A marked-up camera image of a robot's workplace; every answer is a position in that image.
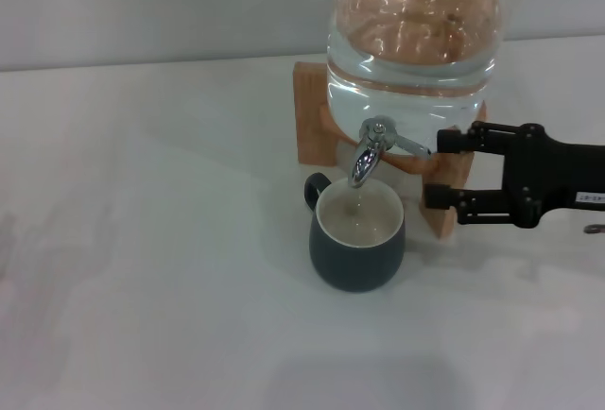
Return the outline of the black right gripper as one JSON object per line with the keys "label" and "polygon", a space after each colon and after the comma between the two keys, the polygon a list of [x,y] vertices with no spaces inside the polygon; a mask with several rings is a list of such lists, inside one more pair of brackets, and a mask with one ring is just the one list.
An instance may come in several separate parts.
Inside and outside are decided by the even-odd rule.
{"label": "black right gripper", "polygon": [[604,210],[604,147],[552,139],[538,124],[521,127],[475,121],[466,132],[441,129],[437,152],[505,155],[502,187],[467,190],[423,186],[428,209],[454,209],[460,225],[538,226],[558,209]]}

